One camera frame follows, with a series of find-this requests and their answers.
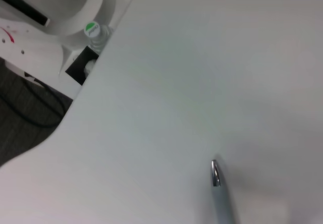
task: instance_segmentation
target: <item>black slot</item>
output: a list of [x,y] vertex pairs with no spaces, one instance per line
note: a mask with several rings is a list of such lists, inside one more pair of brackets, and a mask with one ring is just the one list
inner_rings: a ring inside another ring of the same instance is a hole
[[44,26],[48,20],[46,16],[44,16],[41,12],[31,7],[23,0],[3,0],[3,1],[10,4],[12,7],[22,12],[23,14],[33,19],[35,22],[39,23],[42,26]]

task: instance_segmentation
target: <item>dark carpet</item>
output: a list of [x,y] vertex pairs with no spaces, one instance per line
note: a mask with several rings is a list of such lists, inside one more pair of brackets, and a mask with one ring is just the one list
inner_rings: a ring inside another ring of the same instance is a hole
[[[62,112],[58,102],[44,88],[30,82],[29,85],[58,112]],[[26,89],[18,75],[6,68],[2,59],[0,59],[0,93],[25,115],[39,123],[51,124],[59,120]],[[55,93],[68,109],[72,100],[58,92]],[[24,121],[0,99],[0,166],[37,146],[54,130],[55,128],[35,127]]]

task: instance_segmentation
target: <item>water bottle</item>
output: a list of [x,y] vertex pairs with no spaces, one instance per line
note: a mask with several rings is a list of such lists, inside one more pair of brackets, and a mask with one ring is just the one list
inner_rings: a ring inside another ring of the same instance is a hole
[[109,26],[91,21],[85,26],[84,33],[90,40],[90,48],[100,55],[112,35],[112,29]]

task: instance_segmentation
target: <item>black cable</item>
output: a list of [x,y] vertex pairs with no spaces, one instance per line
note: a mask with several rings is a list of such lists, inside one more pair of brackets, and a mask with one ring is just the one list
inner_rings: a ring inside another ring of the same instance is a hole
[[52,127],[56,127],[56,126],[58,126],[60,123],[61,123],[61,121],[62,121],[62,119],[63,119],[63,117],[64,117],[64,115],[65,115],[65,113],[66,113],[66,109],[65,109],[65,107],[64,107],[64,104],[63,104],[63,102],[61,101],[61,99],[59,99],[58,98],[58,96],[57,95],[55,95],[54,94],[54,92],[47,86],[47,85],[45,85],[43,82],[41,82],[41,81],[39,81],[39,80],[35,80],[37,83],[39,83],[40,85],[42,85],[44,88],[45,88],[45,90],[47,91],[47,92],[49,92],[57,101],[58,101],[58,103],[61,105],[61,107],[62,107],[62,110],[63,110],[63,115],[62,114],[60,114],[58,111],[56,111],[52,106],[50,106],[46,101],[44,101],[38,94],[36,94],[36,92],[27,84],[27,82],[25,82],[25,80],[22,78],[22,81],[23,81],[23,84],[25,85],[25,87],[42,103],[42,104],[44,104],[49,110],[51,110],[54,114],[56,114],[59,118],[60,118],[60,120],[58,121],[58,122],[55,122],[55,123],[53,123],[53,124],[47,124],[47,125],[45,125],[45,124],[41,124],[41,123],[38,123],[38,122],[36,122],[36,121],[34,121],[33,119],[30,119],[29,117],[27,117],[26,115],[24,115],[21,111],[19,111],[8,99],[6,99],[6,97],[5,96],[3,96],[3,95],[1,95],[1,93],[0,93],[0,99],[2,99],[7,105],[8,105],[8,107],[14,112],[14,113],[16,113],[18,116],[20,116],[22,119],[24,119],[26,122],[28,122],[28,123],[30,123],[30,124],[32,124],[32,125],[34,125],[34,126],[37,126],[37,127],[40,127],[40,128],[52,128]]

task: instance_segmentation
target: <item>red marking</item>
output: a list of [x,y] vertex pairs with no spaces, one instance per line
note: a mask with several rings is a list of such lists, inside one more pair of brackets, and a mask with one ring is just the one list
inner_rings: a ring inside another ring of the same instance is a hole
[[3,29],[6,32],[6,34],[8,34],[8,36],[10,37],[10,41],[13,42],[13,43],[15,43],[15,40],[12,37],[12,35],[8,31],[6,31],[4,28],[2,28],[2,27],[0,27],[0,28]]

